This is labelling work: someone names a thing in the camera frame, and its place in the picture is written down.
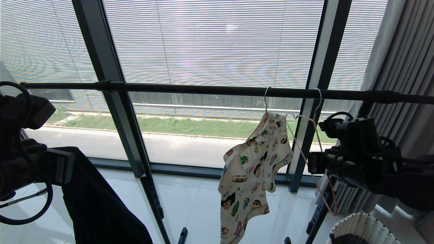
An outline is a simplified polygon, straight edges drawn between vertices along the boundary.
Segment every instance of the road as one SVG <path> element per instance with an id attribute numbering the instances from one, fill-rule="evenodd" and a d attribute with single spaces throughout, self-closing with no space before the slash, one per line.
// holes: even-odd
<path id="1" fill-rule="evenodd" d="M 127 160 L 117 132 L 62 127 L 26 129 L 30 138 L 48 147 L 77 146 L 86 156 Z M 152 162 L 221 168 L 223 154 L 244 140 L 142 134 Z M 313 144 L 312 151 L 319 151 Z"/>

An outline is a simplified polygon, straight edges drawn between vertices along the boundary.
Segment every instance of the white woven basket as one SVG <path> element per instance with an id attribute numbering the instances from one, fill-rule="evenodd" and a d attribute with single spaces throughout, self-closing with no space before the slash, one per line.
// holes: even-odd
<path id="1" fill-rule="evenodd" d="M 333 226 L 327 244 L 399 244 L 392 233 L 369 214 L 353 213 Z"/>

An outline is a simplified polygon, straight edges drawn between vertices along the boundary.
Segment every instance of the curtain fold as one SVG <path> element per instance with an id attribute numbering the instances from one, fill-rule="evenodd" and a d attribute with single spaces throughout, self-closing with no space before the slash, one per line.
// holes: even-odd
<path id="1" fill-rule="evenodd" d="M 368 62 L 361 90 L 391 90 L 403 94 L 434 96 L 434 1 L 389 1 L 378 36 Z M 356 115 L 361 102 L 353 102 L 349 109 Z M 434 108 L 431 105 L 395 103 L 374 104 L 370 112 L 379 135 L 389 137 L 405 157 L 434 153 Z M 409 214 L 396 198 L 375 195 L 367 190 L 349 191 L 338 182 L 341 213 L 371 212 L 380 205 L 392 212 L 397 205 Z"/>

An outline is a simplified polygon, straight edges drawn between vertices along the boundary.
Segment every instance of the black pants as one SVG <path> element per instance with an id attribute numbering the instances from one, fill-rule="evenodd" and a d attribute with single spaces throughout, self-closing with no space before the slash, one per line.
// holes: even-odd
<path id="1" fill-rule="evenodd" d="M 62 186 L 62 191 L 74 223 L 77 244 L 152 244 L 145 225 L 128 210 L 77 147 L 56 149 L 72 152 L 76 156 L 72 179 Z"/>

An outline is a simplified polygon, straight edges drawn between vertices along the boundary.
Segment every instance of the white tile floor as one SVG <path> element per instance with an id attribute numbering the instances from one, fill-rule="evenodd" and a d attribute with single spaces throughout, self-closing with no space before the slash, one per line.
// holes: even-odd
<path id="1" fill-rule="evenodd" d="M 102 175 L 114 188 L 127 207 L 146 225 L 153 242 L 163 243 L 145 193 L 138 179 L 131 172 L 100 169 Z M 183 227 L 188 228 L 186 244 L 219 243 L 220 195 L 218 180 L 169 175 L 154 175 L 161 205 L 164 209 L 164 224 L 172 243 L 178 242 Z M 43 185 L 28 186 L 17 197 L 36 192 Z M 313 188 L 300 188 L 288 192 L 287 186 L 279 185 L 276 192 L 267 193 L 270 213 L 252 218 L 247 226 L 242 244 L 280 244 L 290 236 L 294 244 L 306 240 L 306 225 L 315 209 Z M 37 221 L 23 226 L 0 224 L 0 244 L 72 244 L 72 221 L 62 199 L 62 190 L 55 188 L 50 209 Z M 28 218 L 41 209 L 44 198 L 34 198 L 4 208 L 2 215 L 10 218 Z M 373 213 L 385 224 L 401 243 L 425 243 L 412 227 L 411 216 L 397 209 L 389 214 L 377 207 Z M 314 243 L 325 243 L 334 223 L 344 218 L 327 215 Z"/>

